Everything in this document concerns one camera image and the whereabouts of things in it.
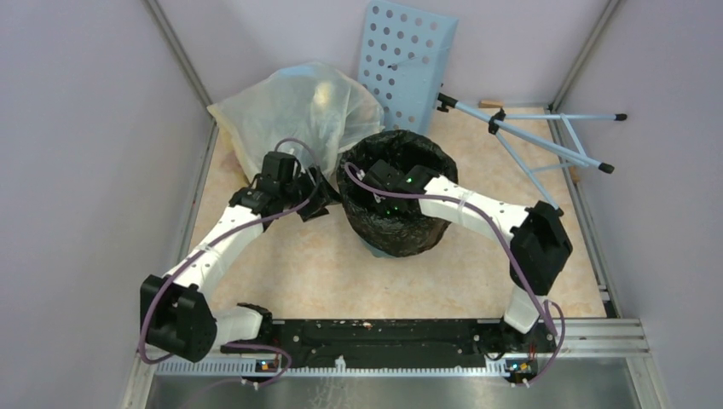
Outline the black trash bag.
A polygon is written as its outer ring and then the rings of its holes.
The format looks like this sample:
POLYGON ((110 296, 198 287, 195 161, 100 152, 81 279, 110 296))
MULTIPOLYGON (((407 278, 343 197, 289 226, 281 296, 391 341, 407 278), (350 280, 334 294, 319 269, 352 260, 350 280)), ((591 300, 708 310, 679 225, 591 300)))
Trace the black trash bag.
POLYGON ((423 165, 452 182, 459 181, 458 167, 434 141, 409 130, 387 130, 370 135, 342 153, 337 169, 338 190, 352 229, 372 247, 392 257, 415 256, 436 246, 450 223, 442 219, 398 212, 377 212, 373 194, 357 186, 346 174, 348 162, 367 171, 378 160, 407 174, 423 165))

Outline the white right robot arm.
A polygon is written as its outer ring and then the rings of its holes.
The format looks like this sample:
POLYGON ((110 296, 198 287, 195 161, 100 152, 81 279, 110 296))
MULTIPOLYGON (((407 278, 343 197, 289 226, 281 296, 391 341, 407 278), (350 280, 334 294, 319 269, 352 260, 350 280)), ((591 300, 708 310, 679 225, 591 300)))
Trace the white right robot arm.
POLYGON ((544 201, 522 206, 492 199, 421 165, 403 174, 383 160, 367 171, 346 163, 344 172, 374 196, 385 216, 408 213, 441 219, 500 244, 515 284, 500 328, 507 349, 522 351, 531 344, 539 320, 551 333, 557 331, 548 294, 573 251, 560 209, 544 201))

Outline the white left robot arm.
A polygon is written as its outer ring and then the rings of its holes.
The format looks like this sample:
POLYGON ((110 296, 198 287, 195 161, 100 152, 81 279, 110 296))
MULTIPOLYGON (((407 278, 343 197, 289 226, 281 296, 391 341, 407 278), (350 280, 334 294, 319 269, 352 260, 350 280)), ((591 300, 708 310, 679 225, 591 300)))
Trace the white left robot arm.
POLYGON ((272 151, 250 185, 236 191, 214 228, 167 273, 149 275, 140 288, 139 353, 146 347, 190 362, 224 344, 242 341, 263 352, 273 342, 269 312, 248 303, 214 313, 209 299, 240 253, 270 224, 298 214, 304 220, 324 211, 327 181, 317 163, 304 167, 290 153, 272 151))

